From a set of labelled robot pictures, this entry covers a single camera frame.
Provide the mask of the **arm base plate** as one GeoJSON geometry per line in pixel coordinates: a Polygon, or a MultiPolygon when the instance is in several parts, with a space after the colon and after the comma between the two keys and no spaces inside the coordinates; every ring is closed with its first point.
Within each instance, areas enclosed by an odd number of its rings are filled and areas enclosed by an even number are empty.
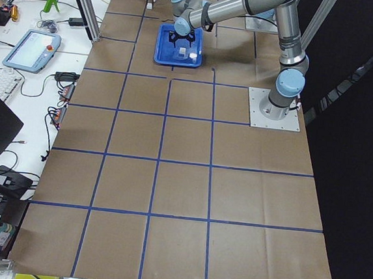
{"type": "Polygon", "coordinates": [[[268,101],[270,89],[249,87],[248,92],[251,127],[300,132],[296,100],[286,109],[280,109],[268,101]]]}
{"type": "Polygon", "coordinates": [[[248,31],[277,34],[278,29],[274,20],[267,18],[245,17],[245,29],[248,31]]]}

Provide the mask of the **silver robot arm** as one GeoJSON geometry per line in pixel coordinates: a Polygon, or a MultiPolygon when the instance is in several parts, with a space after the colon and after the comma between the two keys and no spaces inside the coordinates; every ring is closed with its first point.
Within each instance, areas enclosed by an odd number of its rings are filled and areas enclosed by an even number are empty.
{"type": "Polygon", "coordinates": [[[301,43],[297,4],[299,0],[171,0],[174,35],[188,38],[196,28],[211,31],[220,21],[244,18],[249,31],[260,31],[266,21],[277,28],[281,69],[275,86],[260,101],[259,109],[270,120],[282,120],[303,91],[309,58],[301,43]]]}

